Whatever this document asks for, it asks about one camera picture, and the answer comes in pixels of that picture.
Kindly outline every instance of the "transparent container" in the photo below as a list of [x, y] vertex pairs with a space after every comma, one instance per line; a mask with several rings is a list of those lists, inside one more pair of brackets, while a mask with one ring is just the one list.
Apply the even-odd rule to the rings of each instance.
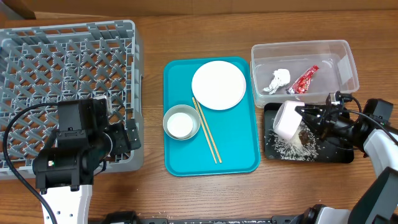
[[[353, 54], [345, 40], [257, 44], [251, 53], [251, 80], [257, 107], [286, 100], [324, 103], [329, 93], [352, 93], [359, 89]], [[288, 94], [286, 89], [314, 65], [319, 70], [313, 75], [308, 91]], [[274, 71], [280, 68], [289, 70], [290, 83], [270, 95], [264, 88], [274, 79]]]

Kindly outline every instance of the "brown table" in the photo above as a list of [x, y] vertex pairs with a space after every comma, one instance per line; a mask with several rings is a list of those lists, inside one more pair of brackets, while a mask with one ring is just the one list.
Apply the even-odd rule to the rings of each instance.
[[[8, 21], [7, 27], [114, 20], [86, 18]], [[145, 164], [137, 172], [95, 178], [90, 219], [118, 210], [141, 217], [255, 218], [302, 213], [324, 203], [351, 209], [375, 180], [369, 159], [351, 164], [270, 161], [251, 174], [178, 178], [164, 166], [163, 69], [175, 59], [237, 55], [251, 59], [254, 44], [345, 39], [358, 69], [364, 104], [383, 98], [398, 104], [398, 11], [300, 12], [223, 16], [133, 17], [144, 39]], [[262, 110], [257, 125], [263, 152]], [[398, 126], [398, 110], [392, 115]], [[43, 223], [38, 200], [17, 180], [0, 182], [1, 223]]]

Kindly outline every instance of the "wooden chopstick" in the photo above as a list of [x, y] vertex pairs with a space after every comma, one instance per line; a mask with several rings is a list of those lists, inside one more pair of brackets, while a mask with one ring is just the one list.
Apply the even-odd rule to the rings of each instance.
[[214, 142], [213, 135], [211, 134], [210, 128], [209, 128], [209, 126], [207, 125], [207, 121], [206, 121], [206, 118], [205, 118], [205, 114], [203, 114], [203, 111], [201, 110], [200, 103], [198, 103], [198, 107], [199, 107], [199, 111], [200, 111], [200, 113], [201, 113], [201, 116], [202, 116], [203, 120], [205, 121], [205, 125], [206, 125], [206, 128], [207, 128], [207, 131], [209, 132], [209, 136], [210, 136], [211, 142], [213, 143], [214, 150], [216, 151], [218, 160], [219, 160], [220, 163], [223, 163], [223, 161], [221, 160], [220, 154], [218, 153], [218, 149], [217, 149], [216, 143]]
[[[198, 114], [199, 114], [199, 116], [200, 116], [199, 109], [198, 109], [198, 106], [197, 106], [197, 103], [196, 103], [194, 97], [192, 97], [192, 101], [193, 101], [193, 104], [195, 105], [195, 109], [197, 110], [197, 112], [198, 112]], [[201, 128], [203, 129], [203, 132], [205, 133], [206, 140], [207, 140], [207, 144], [209, 144], [209, 148], [210, 148], [210, 151], [211, 151], [211, 155], [213, 155], [214, 162], [217, 164], [217, 160], [216, 160], [216, 157], [215, 157], [215, 155], [214, 155], [213, 148], [212, 148], [212, 146], [211, 146], [209, 137], [207, 136], [206, 128], [205, 128], [205, 125], [203, 124], [202, 119], [200, 119], [200, 124], [201, 124]]]

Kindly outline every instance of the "red candy wrapper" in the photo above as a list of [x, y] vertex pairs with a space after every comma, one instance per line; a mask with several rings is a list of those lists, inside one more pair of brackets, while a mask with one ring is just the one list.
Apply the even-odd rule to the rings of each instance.
[[306, 93], [311, 84], [311, 78], [315, 72], [319, 69], [318, 66], [314, 65], [308, 69], [300, 78], [293, 83], [293, 85], [286, 89], [289, 94], [301, 94]]

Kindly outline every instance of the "gray basket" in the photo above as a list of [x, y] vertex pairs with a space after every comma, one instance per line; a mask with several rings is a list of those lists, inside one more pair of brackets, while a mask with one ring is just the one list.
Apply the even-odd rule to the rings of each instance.
[[[8, 122], [28, 106], [106, 95], [112, 99], [109, 121], [134, 118], [142, 147], [110, 158], [105, 172], [143, 165], [144, 45], [132, 21], [3, 29], [0, 43], [1, 138]], [[51, 106], [26, 113], [14, 125], [8, 152], [25, 178], [35, 177], [32, 161], [55, 128], [57, 109]], [[0, 179], [14, 178], [2, 153], [0, 159]]]

